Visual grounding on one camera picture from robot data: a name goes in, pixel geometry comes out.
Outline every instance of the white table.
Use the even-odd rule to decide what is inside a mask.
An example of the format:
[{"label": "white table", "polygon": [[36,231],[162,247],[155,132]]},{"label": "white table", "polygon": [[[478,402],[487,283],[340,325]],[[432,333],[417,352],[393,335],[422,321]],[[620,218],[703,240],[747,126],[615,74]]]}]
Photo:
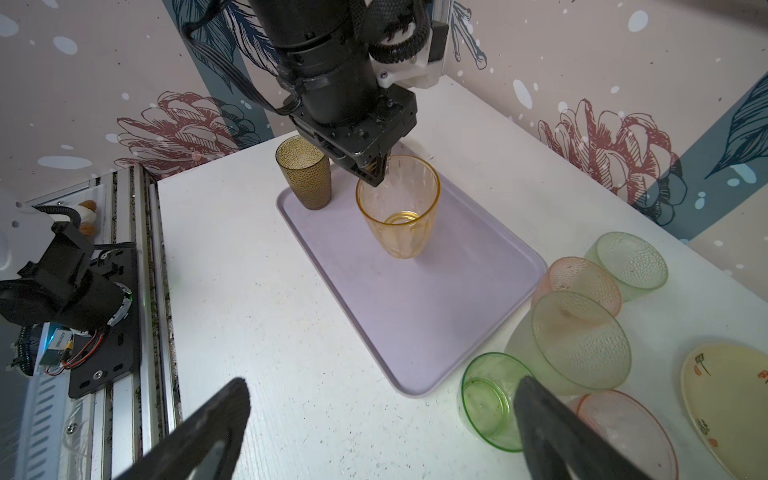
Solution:
[{"label": "white table", "polygon": [[[768,303],[720,272],[447,77],[416,90],[403,141],[551,263],[607,231],[651,242],[667,285],[619,320],[634,365],[621,390],[670,435],[681,478],[728,478],[689,424],[680,364],[698,343],[768,345]],[[289,135],[160,182],[184,416],[234,376],[252,410],[236,478],[529,478],[458,420],[460,366],[423,399],[379,371],[275,207],[274,152]],[[478,354],[500,351],[528,310]]]}]

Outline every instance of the translucent cup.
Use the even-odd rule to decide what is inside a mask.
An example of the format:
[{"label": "translucent cup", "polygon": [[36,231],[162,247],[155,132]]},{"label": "translucent cup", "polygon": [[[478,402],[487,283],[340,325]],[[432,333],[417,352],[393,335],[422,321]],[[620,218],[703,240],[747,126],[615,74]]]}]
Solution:
[{"label": "translucent cup", "polygon": [[505,353],[484,353],[472,360],[458,390],[458,413],[467,429],[497,449],[522,451],[513,402],[525,376],[533,375]]},{"label": "translucent cup", "polygon": [[523,362],[555,395],[618,387],[629,376],[629,340],[599,303],[573,292],[543,296],[504,350]]},{"label": "translucent cup", "polygon": [[613,276],[581,257],[556,260],[539,280],[531,297],[531,308],[547,293],[567,290],[600,303],[613,316],[621,311],[621,292]]},{"label": "translucent cup", "polygon": [[440,199],[440,177],[421,158],[389,158],[384,181],[357,182],[357,206],[373,236],[395,258],[417,257],[432,234]]},{"label": "translucent cup", "polygon": [[613,275],[624,302],[661,288],[669,270],[661,254],[647,241],[625,232],[598,238],[584,258]]},{"label": "translucent cup", "polygon": [[275,159],[301,204],[319,210],[331,201],[331,169],[328,157],[296,135],[277,148]]},{"label": "translucent cup", "polygon": [[573,408],[584,423],[654,480],[677,480],[677,456],[656,417],[629,395],[586,395]]}]

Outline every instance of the yellow plate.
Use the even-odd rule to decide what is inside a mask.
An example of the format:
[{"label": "yellow plate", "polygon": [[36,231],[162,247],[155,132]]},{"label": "yellow plate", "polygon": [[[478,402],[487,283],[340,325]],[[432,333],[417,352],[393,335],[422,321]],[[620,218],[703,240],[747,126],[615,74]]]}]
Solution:
[{"label": "yellow plate", "polygon": [[680,386],[696,432],[730,476],[768,478],[768,356],[700,345],[683,362]]}]

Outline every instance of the lavender tray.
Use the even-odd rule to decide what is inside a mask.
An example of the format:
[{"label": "lavender tray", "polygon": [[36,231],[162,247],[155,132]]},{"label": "lavender tray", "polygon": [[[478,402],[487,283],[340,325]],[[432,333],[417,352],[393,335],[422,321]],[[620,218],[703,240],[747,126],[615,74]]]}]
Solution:
[{"label": "lavender tray", "polygon": [[443,176],[429,243],[393,258],[358,210],[357,178],[331,171],[327,207],[307,210],[287,188],[277,208],[389,381],[425,396],[531,295],[546,263]]}]

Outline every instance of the wallpaper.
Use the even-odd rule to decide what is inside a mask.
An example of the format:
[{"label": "wallpaper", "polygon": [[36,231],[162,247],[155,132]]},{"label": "wallpaper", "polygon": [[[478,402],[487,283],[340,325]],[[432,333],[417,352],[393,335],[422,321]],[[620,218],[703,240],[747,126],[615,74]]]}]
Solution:
[{"label": "wallpaper", "polygon": [[[0,5],[0,186],[24,199],[142,164],[163,177],[292,130],[272,122],[177,27],[207,0]],[[274,103],[271,45],[246,2],[197,33]]]},{"label": "wallpaper", "polygon": [[768,300],[768,9],[755,5],[461,0],[445,71]]}]

